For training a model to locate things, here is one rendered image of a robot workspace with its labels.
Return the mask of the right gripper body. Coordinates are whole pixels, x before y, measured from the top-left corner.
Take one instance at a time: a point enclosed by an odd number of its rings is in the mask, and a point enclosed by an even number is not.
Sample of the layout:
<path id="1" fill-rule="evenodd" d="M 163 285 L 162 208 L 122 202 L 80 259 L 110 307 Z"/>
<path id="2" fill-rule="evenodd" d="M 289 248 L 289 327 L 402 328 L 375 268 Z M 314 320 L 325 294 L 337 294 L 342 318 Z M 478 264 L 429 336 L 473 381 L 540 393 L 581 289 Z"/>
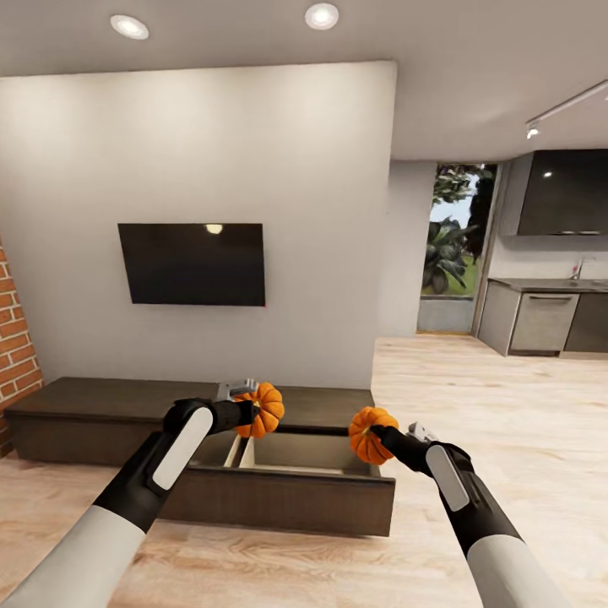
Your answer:
<path id="1" fill-rule="evenodd" d="M 413 472 L 416 472 L 417 470 L 410 462 L 410 450 L 418 442 L 414 438 L 405 437 L 396 427 L 387 426 L 387 431 L 385 431 L 385 435 L 382 437 L 381 444 L 393 453 L 399 462 L 406 464 Z"/>

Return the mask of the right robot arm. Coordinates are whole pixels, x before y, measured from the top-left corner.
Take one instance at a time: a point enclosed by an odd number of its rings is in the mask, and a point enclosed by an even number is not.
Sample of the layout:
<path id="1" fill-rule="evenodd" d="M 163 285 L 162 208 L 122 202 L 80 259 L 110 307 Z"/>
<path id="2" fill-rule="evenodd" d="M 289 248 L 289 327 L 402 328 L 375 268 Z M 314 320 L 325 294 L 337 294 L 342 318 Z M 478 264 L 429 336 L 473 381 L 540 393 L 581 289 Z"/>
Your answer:
<path id="1" fill-rule="evenodd" d="M 420 421 L 405 435 L 393 426 L 371 431 L 399 462 L 437 483 L 484 608 L 574 608 L 475 474 L 468 453 Z"/>

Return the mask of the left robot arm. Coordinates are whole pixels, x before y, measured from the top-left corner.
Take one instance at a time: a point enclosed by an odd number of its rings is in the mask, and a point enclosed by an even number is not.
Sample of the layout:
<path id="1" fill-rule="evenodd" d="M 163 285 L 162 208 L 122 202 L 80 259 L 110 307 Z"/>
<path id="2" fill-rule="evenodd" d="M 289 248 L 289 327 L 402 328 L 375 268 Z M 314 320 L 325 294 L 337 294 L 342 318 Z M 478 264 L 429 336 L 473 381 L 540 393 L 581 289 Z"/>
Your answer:
<path id="1" fill-rule="evenodd" d="M 220 383 L 211 398 L 177 399 L 163 431 L 137 452 L 0 608 L 106 608 L 149 528 L 207 435 L 252 425 L 260 409 L 234 396 L 255 379 Z"/>

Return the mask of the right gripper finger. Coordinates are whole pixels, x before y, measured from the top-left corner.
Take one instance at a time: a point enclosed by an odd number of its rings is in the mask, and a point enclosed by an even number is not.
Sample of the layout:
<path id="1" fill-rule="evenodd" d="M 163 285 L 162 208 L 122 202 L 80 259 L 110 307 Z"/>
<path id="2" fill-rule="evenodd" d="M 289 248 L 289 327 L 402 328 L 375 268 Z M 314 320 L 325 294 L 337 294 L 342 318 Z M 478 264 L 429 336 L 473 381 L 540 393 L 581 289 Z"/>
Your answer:
<path id="1" fill-rule="evenodd" d="M 387 427 L 382 425 L 371 426 L 371 431 L 382 438 L 385 435 L 385 431 L 387 431 Z"/>

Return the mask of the pumpkin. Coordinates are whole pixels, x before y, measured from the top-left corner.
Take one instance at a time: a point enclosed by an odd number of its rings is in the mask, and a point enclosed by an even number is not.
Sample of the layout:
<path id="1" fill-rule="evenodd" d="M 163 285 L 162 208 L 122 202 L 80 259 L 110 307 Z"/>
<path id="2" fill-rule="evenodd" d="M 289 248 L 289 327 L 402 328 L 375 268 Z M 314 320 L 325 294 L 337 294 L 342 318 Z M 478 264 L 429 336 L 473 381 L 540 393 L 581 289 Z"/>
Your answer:
<path id="1" fill-rule="evenodd" d="M 350 448 L 356 452 L 361 460 L 375 465 L 383 465 L 394 454 L 382 444 L 382 438 L 371 431 L 371 426 L 393 426 L 399 429 L 398 422 L 384 408 L 366 407 L 353 417 L 349 427 Z"/>
<path id="2" fill-rule="evenodd" d="M 281 403 L 282 395 L 271 383 L 258 383 L 256 392 L 238 394 L 234 396 L 234 400 L 236 402 L 251 400 L 260 409 L 252 425 L 236 426 L 235 429 L 241 437 L 261 438 L 266 433 L 273 432 L 285 412 Z"/>

